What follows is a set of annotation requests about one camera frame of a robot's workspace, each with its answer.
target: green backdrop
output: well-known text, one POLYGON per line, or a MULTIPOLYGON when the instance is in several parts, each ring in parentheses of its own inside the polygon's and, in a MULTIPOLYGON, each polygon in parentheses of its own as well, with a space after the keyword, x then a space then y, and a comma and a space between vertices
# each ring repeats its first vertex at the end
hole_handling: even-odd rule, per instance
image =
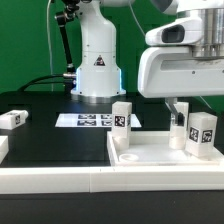
MULTIPOLYGON (((50 74, 46 18, 48 0, 0 1, 0 92, 14 91, 28 81, 50 74)), ((136 16, 145 32, 164 25, 173 17, 159 13, 149 0, 136 0, 136 16)), ((66 62, 59 29, 54 20, 63 4, 51 4, 51 40, 54 73, 63 73, 66 62)), ((117 28, 117 64, 122 69, 124 88, 137 91, 137 74, 141 54, 147 48, 144 37, 132 17, 129 7, 102 8, 104 17, 117 28)), ((79 21, 67 25, 68 36, 76 67, 81 63, 81 31, 79 21)), ((56 85, 54 90, 62 90, 56 85)), ((51 86, 33 86, 30 90, 52 90, 51 86)), ((224 108, 223 97, 206 97, 216 110, 224 108)))

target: white tray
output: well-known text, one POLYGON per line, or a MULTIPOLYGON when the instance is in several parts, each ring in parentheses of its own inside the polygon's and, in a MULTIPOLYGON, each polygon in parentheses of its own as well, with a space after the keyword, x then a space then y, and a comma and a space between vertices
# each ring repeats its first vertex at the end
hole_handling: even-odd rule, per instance
POLYGON ((216 149, 209 157, 197 158, 185 150, 169 148, 169 132, 131 132, 130 147, 119 150, 112 133, 107 135, 107 148, 112 166, 220 165, 224 156, 216 149))

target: black table surface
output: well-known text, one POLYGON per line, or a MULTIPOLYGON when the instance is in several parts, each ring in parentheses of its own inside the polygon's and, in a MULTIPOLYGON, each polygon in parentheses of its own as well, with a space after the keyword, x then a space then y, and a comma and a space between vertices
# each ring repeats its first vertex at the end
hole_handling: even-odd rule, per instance
MULTIPOLYGON (((142 128, 167 131, 170 112, 164 99, 129 93, 142 128)), ((190 112, 213 113, 194 98, 190 112)), ((27 110, 26 124, 0 130, 9 136, 9 153, 1 168, 110 166, 106 135, 110 128, 57 128, 60 113, 110 114, 112 104, 75 102, 61 92, 0 94, 0 113, 27 110)), ((215 146, 224 152, 224 119, 218 116, 215 146)), ((224 223, 223 191, 107 192, 0 195, 0 223, 224 223)))

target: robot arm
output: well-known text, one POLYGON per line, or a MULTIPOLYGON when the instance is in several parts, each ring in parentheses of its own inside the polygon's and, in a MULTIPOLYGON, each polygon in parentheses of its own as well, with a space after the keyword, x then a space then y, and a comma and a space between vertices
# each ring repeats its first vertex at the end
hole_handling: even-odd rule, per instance
POLYGON ((151 0, 152 4, 165 14, 175 15, 179 0, 151 0))
POLYGON ((124 95, 121 70, 116 64, 116 28, 103 17, 100 7, 128 6, 134 0, 62 0, 65 10, 56 19, 62 34, 67 74, 73 73, 72 99, 85 102, 110 102, 124 95), (72 64, 65 24, 77 17, 82 31, 82 63, 72 64))
POLYGON ((141 57, 138 90, 166 98, 177 121, 176 97, 224 94, 224 1, 151 1, 161 12, 176 10, 177 19, 146 34, 151 48, 141 57))

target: warning label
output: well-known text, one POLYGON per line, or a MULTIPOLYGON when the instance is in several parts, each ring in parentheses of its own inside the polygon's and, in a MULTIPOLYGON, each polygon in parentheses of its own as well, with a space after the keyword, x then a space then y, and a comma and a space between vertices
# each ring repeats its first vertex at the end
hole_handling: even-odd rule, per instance
POLYGON ((105 63, 103 61, 103 58, 101 57, 101 55, 99 55, 99 57, 97 58, 96 62, 94 63, 95 66, 105 66, 105 63))

